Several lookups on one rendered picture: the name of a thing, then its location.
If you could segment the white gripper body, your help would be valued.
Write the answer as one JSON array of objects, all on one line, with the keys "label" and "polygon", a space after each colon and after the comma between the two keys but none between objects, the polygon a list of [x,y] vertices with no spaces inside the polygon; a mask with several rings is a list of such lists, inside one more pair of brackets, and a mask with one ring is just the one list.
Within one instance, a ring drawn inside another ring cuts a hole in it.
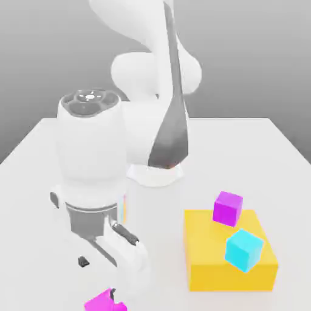
[{"label": "white gripper body", "polygon": [[143,244],[130,244],[115,232],[94,240],[77,236],[83,251],[99,274],[102,284],[123,290],[127,299],[137,299],[149,283],[149,258]]}]

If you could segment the small magenta cube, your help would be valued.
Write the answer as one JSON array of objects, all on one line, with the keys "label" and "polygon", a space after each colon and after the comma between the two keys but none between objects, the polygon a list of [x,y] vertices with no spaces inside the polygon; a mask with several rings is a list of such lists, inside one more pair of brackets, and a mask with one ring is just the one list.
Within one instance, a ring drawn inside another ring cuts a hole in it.
[{"label": "small magenta cube", "polygon": [[115,288],[109,288],[84,304],[84,311],[128,311],[123,302],[114,301]]}]

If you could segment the small purple cube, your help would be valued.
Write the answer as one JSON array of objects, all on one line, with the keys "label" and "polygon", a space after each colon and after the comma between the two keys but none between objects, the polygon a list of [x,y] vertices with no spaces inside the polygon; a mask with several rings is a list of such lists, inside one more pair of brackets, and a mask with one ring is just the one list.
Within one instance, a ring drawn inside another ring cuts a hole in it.
[{"label": "small purple cube", "polygon": [[242,204],[242,196],[221,191],[214,201],[213,220],[230,227],[235,227],[241,214]]}]

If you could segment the small cyan cube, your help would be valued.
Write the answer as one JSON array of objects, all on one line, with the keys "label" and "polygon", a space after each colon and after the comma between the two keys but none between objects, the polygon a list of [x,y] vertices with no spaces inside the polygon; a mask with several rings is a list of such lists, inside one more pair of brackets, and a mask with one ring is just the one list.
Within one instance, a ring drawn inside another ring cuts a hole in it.
[{"label": "small cyan cube", "polygon": [[226,241],[224,259],[244,273],[248,273],[260,260],[264,240],[239,229]]}]

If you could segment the large yellow box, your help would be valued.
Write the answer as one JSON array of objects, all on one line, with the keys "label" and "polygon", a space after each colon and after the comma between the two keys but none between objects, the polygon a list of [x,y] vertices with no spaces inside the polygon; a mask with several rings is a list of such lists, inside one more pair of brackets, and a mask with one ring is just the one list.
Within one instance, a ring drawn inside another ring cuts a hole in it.
[{"label": "large yellow box", "polygon": [[[278,260],[256,212],[242,211],[235,227],[215,222],[212,216],[211,210],[184,211],[183,243],[189,290],[272,291]],[[263,240],[258,263],[246,273],[225,260],[227,240],[240,229]]]}]

